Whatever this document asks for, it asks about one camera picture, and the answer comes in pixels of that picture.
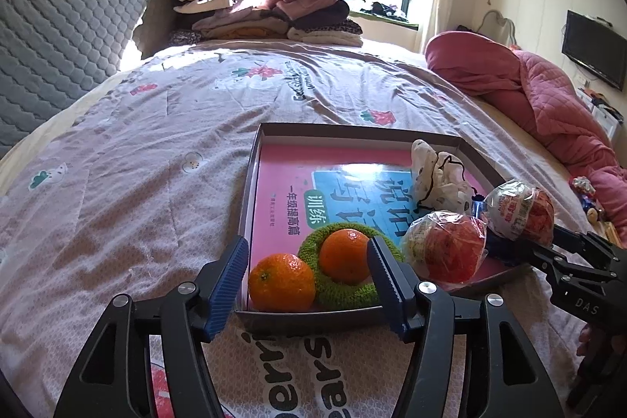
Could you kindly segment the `right hand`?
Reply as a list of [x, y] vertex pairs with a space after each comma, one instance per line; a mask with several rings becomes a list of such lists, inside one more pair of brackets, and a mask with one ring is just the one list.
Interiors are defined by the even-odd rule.
[[581, 358], [595, 356], [600, 346], [603, 345], [605, 337], [606, 334], [603, 330], [585, 325], [579, 333], [576, 355]]

